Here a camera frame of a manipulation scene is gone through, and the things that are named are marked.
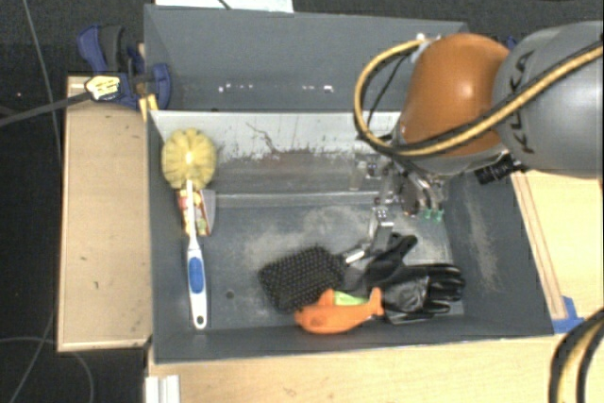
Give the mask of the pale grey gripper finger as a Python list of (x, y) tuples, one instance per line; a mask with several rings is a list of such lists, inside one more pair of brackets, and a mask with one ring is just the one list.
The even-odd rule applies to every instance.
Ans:
[(368, 227), (370, 251), (384, 251), (388, 246), (393, 229), (394, 221), (391, 219), (388, 209), (373, 208)]

